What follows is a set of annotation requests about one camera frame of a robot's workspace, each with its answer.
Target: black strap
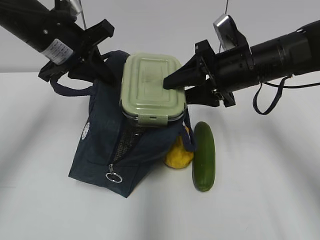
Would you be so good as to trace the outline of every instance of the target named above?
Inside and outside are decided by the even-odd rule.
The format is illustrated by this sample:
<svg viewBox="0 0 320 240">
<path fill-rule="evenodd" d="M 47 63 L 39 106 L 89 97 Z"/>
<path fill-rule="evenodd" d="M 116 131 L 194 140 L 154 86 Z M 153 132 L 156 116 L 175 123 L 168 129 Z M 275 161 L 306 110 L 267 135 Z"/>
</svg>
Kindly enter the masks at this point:
<svg viewBox="0 0 320 240">
<path fill-rule="evenodd" d="M 181 126 L 182 130 L 180 132 L 180 135 L 182 137 L 184 148 L 188 152 L 194 152 L 197 149 L 197 145 L 196 145 L 196 140 L 194 136 L 194 131 L 192 130 L 192 127 L 191 127 L 188 109 L 185 112 L 184 123 L 185 123 L 185 126 L 189 129 L 189 133 L 188 133 L 186 128 L 184 126 Z"/>
<path fill-rule="evenodd" d="M 259 90 L 256 92 L 256 94 L 254 95 L 254 98 L 253 98 L 253 108 L 254 110 L 260 114 L 260 115 L 268 115 L 269 113 L 271 113 L 271 111 L 276 107 L 277 103 L 279 102 L 281 96 L 282 96 L 282 92 L 283 92 L 283 89 L 284 89 L 284 86 L 285 86 L 285 81 L 287 79 L 290 79 L 292 78 L 292 76 L 287 76 L 285 78 L 283 78 L 279 84 L 279 87 L 278 87 L 278 90 L 276 92 L 276 95 L 271 103 L 271 105 L 268 107 L 268 109 L 265 111 L 265 112 L 261 112 L 258 108 L 258 104 L 257 104 L 257 100 L 258 100 L 258 95 L 261 91 L 261 88 L 263 86 L 263 83 L 261 82 L 260 83 L 260 88 Z"/>
<path fill-rule="evenodd" d="M 81 96 L 90 96 L 94 94 L 92 86 L 89 86 L 85 89 L 73 89 L 67 86 L 63 86 L 58 83 L 56 79 L 50 79 L 50 84 L 57 94 L 65 97 L 81 97 Z"/>
</svg>

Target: cable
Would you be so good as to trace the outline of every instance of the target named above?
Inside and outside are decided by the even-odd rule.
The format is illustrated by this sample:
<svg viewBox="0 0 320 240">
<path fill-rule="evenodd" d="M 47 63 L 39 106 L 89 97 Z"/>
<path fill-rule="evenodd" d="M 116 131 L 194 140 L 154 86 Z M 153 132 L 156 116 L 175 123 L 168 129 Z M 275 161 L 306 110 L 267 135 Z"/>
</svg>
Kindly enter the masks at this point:
<svg viewBox="0 0 320 240">
<path fill-rule="evenodd" d="M 271 87 L 275 87 L 275 88 L 280 87 L 280 85 L 273 84 L 270 82 L 265 82 L 264 84 Z M 304 88 L 315 87 L 315 86 L 320 86 L 320 82 L 306 84 L 306 85 L 297 85 L 297 86 L 283 86 L 283 88 L 284 89 L 304 89 Z"/>
<path fill-rule="evenodd" d="M 87 30 L 87 25 L 86 25 L 86 20 L 85 20 L 85 13 L 84 13 L 84 8 L 82 7 L 82 2 L 79 0 L 80 6 L 82 8 L 81 16 L 82 16 L 82 22 L 83 22 L 83 27 L 84 30 Z"/>
<path fill-rule="evenodd" d="M 227 14 L 228 6 L 229 6 L 229 0 L 226 0 L 224 14 Z M 221 46 L 222 46 L 222 44 L 221 44 L 221 42 L 220 42 L 220 46 L 219 46 L 219 53 L 221 52 Z"/>
<path fill-rule="evenodd" d="M 270 106 L 268 107 L 268 109 L 265 112 L 262 112 L 262 111 L 259 110 L 258 103 L 257 103 L 258 95 L 259 95 L 259 93 L 261 91 L 261 88 L 263 86 L 263 83 L 261 82 L 260 83 L 260 88 L 256 92 L 256 94 L 254 95 L 254 98 L 253 98 L 252 104 L 253 104 L 254 110 L 260 115 L 268 115 L 269 113 L 271 113 L 271 111 L 276 107 L 277 103 L 279 102 L 280 98 L 282 97 L 282 92 L 283 92 L 283 89 L 284 89 L 284 86 L 285 86 L 285 81 L 287 79 L 290 79 L 290 78 L 292 78 L 292 76 L 287 76 L 287 77 L 285 77 L 285 78 L 283 78 L 281 80 L 281 82 L 280 82 L 280 84 L 278 86 L 278 91 L 276 92 L 276 95 L 275 95 L 272 103 L 270 104 Z"/>
</svg>

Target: bag logo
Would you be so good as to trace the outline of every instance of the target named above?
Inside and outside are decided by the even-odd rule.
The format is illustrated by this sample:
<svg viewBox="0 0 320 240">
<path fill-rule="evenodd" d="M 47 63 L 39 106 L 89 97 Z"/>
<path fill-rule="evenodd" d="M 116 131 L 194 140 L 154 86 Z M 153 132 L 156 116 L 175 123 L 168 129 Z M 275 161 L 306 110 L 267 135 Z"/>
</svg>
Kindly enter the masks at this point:
<svg viewBox="0 0 320 240">
<path fill-rule="evenodd" d="M 90 122 L 88 122 L 85 126 L 84 126 L 84 129 L 83 129 L 83 132 L 82 132 L 82 136 L 81 136 L 81 139 L 82 140 L 85 140 L 88 132 L 89 132 L 89 128 L 90 128 Z"/>
</svg>

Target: zipper pull ring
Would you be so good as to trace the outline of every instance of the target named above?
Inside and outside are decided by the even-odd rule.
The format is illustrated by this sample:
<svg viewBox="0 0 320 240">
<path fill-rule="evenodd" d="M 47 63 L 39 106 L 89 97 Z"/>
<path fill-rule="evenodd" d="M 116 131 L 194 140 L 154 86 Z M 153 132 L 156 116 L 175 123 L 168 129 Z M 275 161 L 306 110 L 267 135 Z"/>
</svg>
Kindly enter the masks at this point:
<svg viewBox="0 0 320 240">
<path fill-rule="evenodd" d="M 122 176 L 120 176 L 118 173 L 114 172 L 114 165 L 113 164 L 109 165 L 109 172 L 105 175 L 105 177 L 109 181 L 116 183 L 116 184 L 120 184 L 123 181 Z"/>
</svg>

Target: mesh pocket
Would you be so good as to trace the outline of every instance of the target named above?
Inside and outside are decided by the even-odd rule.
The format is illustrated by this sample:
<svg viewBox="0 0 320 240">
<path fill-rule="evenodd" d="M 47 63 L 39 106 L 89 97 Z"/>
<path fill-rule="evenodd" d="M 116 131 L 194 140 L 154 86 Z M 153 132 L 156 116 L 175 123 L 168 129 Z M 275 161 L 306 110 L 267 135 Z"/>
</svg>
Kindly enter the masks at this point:
<svg viewBox="0 0 320 240">
<path fill-rule="evenodd" d="M 147 129 L 145 127 L 137 127 L 130 124 L 125 126 L 114 155 L 114 164 L 119 161 L 129 150 L 136 146 L 146 130 Z"/>
</svg>

